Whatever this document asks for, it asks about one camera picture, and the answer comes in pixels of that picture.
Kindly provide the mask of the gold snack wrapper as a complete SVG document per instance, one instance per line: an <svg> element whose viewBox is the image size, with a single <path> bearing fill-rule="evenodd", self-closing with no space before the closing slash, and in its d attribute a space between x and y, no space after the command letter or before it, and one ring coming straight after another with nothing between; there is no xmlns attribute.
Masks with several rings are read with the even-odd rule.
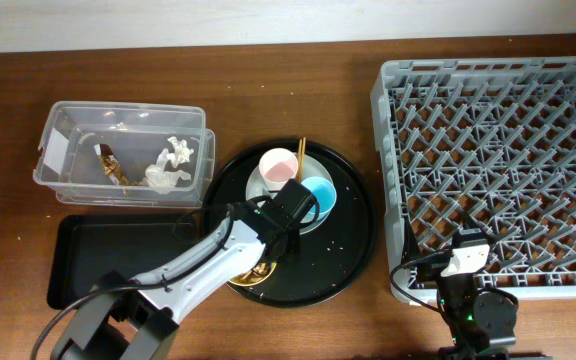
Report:
<svg viewBox="0 0 576 360"><path fill-rule="evenodd" d="M104 174L117 186L137 186L139 182L131 182L121 169L121 165L115 157L112 149L107 144L95 144L95 154L102 166Z"/></svg>

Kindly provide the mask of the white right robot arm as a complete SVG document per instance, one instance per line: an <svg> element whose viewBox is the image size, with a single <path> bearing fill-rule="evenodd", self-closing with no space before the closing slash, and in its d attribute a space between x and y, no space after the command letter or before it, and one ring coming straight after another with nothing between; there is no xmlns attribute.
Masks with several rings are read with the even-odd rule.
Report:
<svg viewBox="0 0 576 360"><path fill-rule="evenodd" d="M452 244L427 255L415 253L390 273L391 285L413 302L440 314L453 345L438 350L440 359L509 359L516 343L519 302L497 288L478 288L475 274L485 268L494 239L477 226L454 233ZM395 275L415 268L437 285L435 307L403 290Z"/></svg>

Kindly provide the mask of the yellow bowl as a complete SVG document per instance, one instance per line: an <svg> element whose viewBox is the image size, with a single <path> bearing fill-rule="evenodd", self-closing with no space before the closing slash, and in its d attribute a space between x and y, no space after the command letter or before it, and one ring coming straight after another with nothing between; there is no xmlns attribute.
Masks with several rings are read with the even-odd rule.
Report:
<svg viewBox="0 0 576 360"><path fill-rule="evenodd" d="M258 263L254 268L246 273L242 273L229 280L229 283L236 286L249 287L258 285L264 282L272 275L276 269L277 264L272 263Z"/></svg>

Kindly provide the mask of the light blue plastic cup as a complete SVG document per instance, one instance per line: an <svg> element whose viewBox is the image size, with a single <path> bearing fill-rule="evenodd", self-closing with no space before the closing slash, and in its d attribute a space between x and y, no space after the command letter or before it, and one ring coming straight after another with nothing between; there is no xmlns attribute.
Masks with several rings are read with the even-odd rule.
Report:
<svg viewBox="0 0 576 360"><path fill-rule="evenodd" d="M324 177L313 176L303 180L302 185L316 197L319 204L317 220L322 220L331 212L337 200L333 183Z"/></svg>

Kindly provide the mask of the pink plastic cup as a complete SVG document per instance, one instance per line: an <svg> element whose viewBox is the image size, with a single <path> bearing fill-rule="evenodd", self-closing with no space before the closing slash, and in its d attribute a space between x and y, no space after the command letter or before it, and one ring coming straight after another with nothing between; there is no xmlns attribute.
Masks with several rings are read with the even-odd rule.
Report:
<svg viewBox="0 0 576 360"><path fill-rule="evenodd" d="M259 172L270 191L280 190L298 171L296 155L285 148L265 152L259 161Z"/></svg>

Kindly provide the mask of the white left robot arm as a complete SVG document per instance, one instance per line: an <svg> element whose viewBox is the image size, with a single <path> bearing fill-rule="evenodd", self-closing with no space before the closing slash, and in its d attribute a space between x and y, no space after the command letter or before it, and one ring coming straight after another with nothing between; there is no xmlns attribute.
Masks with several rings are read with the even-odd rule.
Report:
<svg viewBox="0 0 576 360"><path fill-rule="evenodd" d="M229 203L215 230L173 260L130 279L116 271L67 305L42 330L30 356L68 313L53 359L164 359L181 322L202 301L260 261L297 249L315 195L289 180L271 196Z"/></svg>

